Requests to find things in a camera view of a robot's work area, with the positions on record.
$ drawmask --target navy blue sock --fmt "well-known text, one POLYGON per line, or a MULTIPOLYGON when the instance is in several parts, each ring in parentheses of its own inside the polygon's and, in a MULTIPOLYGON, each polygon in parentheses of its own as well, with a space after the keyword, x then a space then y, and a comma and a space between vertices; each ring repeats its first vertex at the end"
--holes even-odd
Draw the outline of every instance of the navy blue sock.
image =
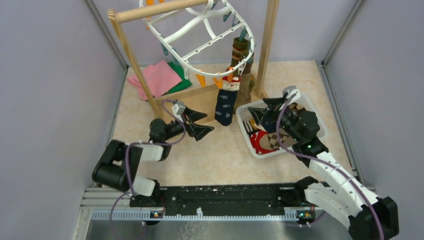
POLYGON ((220 89, 216 99, 215 119, 223 126, 228 126, 233 121, 234 103, 238 91, 220 89))

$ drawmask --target wooden frame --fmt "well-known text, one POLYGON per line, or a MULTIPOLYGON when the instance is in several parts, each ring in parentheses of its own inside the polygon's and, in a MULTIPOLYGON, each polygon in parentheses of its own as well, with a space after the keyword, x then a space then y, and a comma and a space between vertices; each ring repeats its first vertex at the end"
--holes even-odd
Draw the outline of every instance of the wooden frame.
MULTIPOLYGON (((280 0, 268 0, 268 6, 266 9, 266 19, 263 30, 262 46, 259 58, 259 69, 258 74, 252 74, 252 78, 255 81, 255 88, 252 94, 252 101, 268 97, 264 91, 265 73, 268 65, 268 58, 271 49, 271 43, 273 39, 275 21, 277 18, 278 5, 280 0)), ((146 18, 149 16, 155 16, 159 14, 168 13, 180 9, 190 8, 202 4, 207 4, 208 0, 172 0, 163 2, 155 5, 145 6, 132 10, 115 12, 113 9, 107 11, 107 16, 112 23, 113 29, 121 42, 128 60, 134 69, 135 75, 143 88, 147 100, 153 109, 154 116, 156 118, 162 118, 164 120, 171 120, 170 116, 164 114, 161 108, 161 101, 163 99, 181 100, 187 106, 196 111, 206 113, 207 118, 199 121, 200 124, 204 124, 214 120, 215 105, 218 95, 218 87, 216 85, 209 85, 206 87, 200 87, 195 89, 186 89, 183 91, 175 92, 172 94, 164 95, 158 98, 154 98, 149 90, 143 73, 140 69, 136 56, 128 42, 127 36, 122 28, 121 24, 146 18)))

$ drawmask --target plastic basket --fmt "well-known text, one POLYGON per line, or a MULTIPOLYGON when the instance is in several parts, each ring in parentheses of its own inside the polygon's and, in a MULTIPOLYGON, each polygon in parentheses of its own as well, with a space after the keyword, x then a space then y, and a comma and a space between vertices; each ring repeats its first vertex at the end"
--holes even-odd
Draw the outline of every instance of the plastic basket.
MULTIPOLYGON (((296 103, 304 106, 305 109, 308 111, 317 112, 317 110, 312 105, 311 101, 309 100, 308 96, 306 96, 304 93, 302 93, 301 97, 296 101, 296 103)), ((264 101, 259 100, 259 101, 241 105, 235 111, 235 115, 237 116, 237 122, 238 122, 238 125, 240 126, 243 138, 246 141, 246 144, 250 152, 253 154, 253 156, 255 156, 258 159, 264 159, 267 157, 271 157, 271 156, 286 152, 286 150, 280 148, 279 150, 276 150, 270 153, 257 154, 256 150, 253 148, 251 144, 250 137, 248 133, 246 132, 245 127, 243 125, 244 120, 249 120, 252 118, 251 113, 248 111, 248 107, 265 108, 266 106, 267 105, 265 104, 264 101)), ((317 118, 318 118, 318 124, 320 126, 320 130, 318 131, 317 136, 320 140, 324 140, 328 135, 328 130, 327 130, 327 127, 324 125, 324 121, 322 120, 322 118, 320 118, 319 116, 317 116, 317 118)))

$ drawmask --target pink cloth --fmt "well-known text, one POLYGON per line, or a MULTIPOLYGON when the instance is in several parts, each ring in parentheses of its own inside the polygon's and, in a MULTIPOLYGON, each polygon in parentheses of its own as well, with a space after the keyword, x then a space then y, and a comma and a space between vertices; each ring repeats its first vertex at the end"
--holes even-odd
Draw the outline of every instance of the pink cloth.
MULTIPOLYGON (((157 98, 182 80, 180 76, 168 65, 165 60, 158 62, 156 65, 149 65, 142 70, 145 81, 150 89, 151 94, 157 98)), ((129 76, 128 81, 138 89, 138 96, 147 101, 147 96, 136 75, 129 76)))

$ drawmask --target wooden dowel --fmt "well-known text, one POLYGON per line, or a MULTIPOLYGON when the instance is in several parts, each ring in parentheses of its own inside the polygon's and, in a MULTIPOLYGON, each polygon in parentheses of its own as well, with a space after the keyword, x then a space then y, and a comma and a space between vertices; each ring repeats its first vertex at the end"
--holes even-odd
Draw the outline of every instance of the wooden dowel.
POLYGON ((118 12, 116 13, 116 20, 119 23, 126 23, 145 17, 151 17, 158 14, 165 14, 172 11, 186 9, 207 3, 208 0, 172 0, 160 4, 118 12))
POLYGON ((265 73, 267 71, 268 58, 270 57, 270 49, 273 42, 279 2, 280 0, 268 0, 268 7, 266 8, 262 46, 260 47, 259 67, 257 70, 256 84, 254 86, 258 96, 262 94, 262 89, 264 88, 265 73))
POLYGON ((162 118, 162 111, 159 109, 158 104, 156 103, 152 93, 150 92, 149 86, 147 85, 142 70, 140 69, 139 62, 137 61, 136 56, 134 55, 134 52, 131 49, 130 43, 128 42, 127 36, 125 35, 124 29, 116 19, 115 11, 113 9, 107 11, 107 16, 110 22, 112 23, 113 29, 115 30, 116 35, 123 46, 123 50, 125 51, 126 56, 128 57, 128 60, 131 63, 132 68, 134 69, 135 75, 137 76, 138 81, 140 82, 140 85, 144 90, 144 93, 146 94, 147 100, 151 105, 151 108, 153 109, 154 116, 156 118, 162 118))

